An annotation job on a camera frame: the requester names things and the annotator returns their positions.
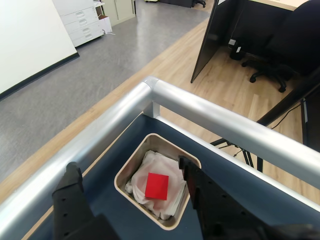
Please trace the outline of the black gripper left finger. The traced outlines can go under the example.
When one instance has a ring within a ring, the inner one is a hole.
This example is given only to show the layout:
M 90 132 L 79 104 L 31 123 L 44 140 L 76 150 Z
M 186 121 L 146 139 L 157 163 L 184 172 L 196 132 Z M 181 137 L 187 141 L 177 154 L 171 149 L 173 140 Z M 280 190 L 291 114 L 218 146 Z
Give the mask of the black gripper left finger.
M 70 162 L 52 193 L 55 240 L 116 240 L 118 234 L 103 214 L 95 216 L 84 195 L 83 177 Z

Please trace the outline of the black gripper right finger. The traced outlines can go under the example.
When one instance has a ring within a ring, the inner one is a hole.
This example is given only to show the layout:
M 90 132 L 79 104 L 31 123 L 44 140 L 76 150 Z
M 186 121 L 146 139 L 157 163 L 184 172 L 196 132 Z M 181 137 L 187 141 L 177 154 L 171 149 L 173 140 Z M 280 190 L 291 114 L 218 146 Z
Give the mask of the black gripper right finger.
M 246 210 L 194 162 L 178 156 L 205 240 L 273 240 L 269 226 Z

